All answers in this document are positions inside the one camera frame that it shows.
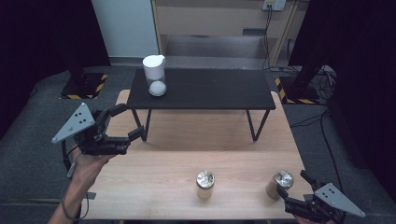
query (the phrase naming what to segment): wall socket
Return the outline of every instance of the wall socket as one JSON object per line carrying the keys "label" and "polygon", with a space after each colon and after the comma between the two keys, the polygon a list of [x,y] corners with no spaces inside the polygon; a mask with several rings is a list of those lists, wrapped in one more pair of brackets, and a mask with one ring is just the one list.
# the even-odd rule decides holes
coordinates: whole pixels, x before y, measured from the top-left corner
{"label": "wall socket", "polygon": [[264,3],[262,4],[262,10],[269,11],[269,6],[271,6],[273,11],[281,11],[283,8],[285,8],[285,5],[286,0],[264,0]]}

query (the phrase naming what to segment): table leg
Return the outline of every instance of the table leg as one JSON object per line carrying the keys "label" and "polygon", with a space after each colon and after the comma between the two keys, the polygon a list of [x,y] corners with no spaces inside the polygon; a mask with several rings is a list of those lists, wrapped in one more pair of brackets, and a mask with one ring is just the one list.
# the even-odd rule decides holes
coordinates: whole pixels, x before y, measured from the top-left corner
{"label": "table leg", "polygon": [[[136,122],[137,127],[142,126],[142,124],[140,123],[140,119],[137,116],[136,110],[133,109],[132,114],[134,114],[134,121]],[[145,142],[148,140],[150,118],[151,118],[151,109],[148,110],[148,117],[146,119],[145,133],[142,135],[142,140]]]}
{"label": "table leg", "polygon": [[265,114],[262,117],[262,123],[260,123],[259,130],[257,131],[257,133],[254,133],[254,128],[253,128],[253,123],[251,122],[250,112],[249,112],[249,110],[247,110],[247,120],[248,120],[248,125],[250,127],[251,137],[253,138],[253,141],[257,141],[259,139],[260,133],[262,132],[262,127],[264,126],[264,123],[267,120],[269,113],[270,113],[270,110],[265,111]]}

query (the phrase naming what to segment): white wall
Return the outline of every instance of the white wall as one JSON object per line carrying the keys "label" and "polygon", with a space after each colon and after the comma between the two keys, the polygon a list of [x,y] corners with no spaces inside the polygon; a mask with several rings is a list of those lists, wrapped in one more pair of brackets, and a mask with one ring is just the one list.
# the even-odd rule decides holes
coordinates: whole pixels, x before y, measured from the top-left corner
{"label": "white wall", "polygon": [[109,57],[158,54],[150,0],[92,0]]}

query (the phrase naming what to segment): can lid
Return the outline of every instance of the can lid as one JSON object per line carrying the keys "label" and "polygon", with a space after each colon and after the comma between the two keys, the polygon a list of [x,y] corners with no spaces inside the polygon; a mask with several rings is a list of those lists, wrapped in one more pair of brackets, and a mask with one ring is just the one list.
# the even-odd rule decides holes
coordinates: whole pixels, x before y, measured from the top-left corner
{"label": "can lid", "polygon": [[211,189],[215,185],[215,176],[204,170],[197,176],[197,185],[201,189]]}
{"label": "can lid", "polygon": [[276,182],[283,188],[291,188],[294,183],[293,176],[287,171],[279,171],[276,174]]}

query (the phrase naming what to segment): metal can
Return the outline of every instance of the metal can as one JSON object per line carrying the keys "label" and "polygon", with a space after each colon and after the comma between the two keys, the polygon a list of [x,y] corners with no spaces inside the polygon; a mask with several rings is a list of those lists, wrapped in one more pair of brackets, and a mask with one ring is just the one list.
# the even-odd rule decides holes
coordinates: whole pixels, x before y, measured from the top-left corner
{"label": "metal can", "polygon": [[279,200],[280,195],[276,191],[276,185],[279,184],[285,190],[288,190],[293,186],[294,178],[293,176],[287,171],[279,171],[277,172],[270,180],[270,182],[265,187],[265,191],[267,192],[268,196],[274,200]]}
{"label": "metal can", "polygon": [[197,195],[201,199],[208,199],[212,195],[212,189],[215,186],[215,176],[204,170],[197,176]]}

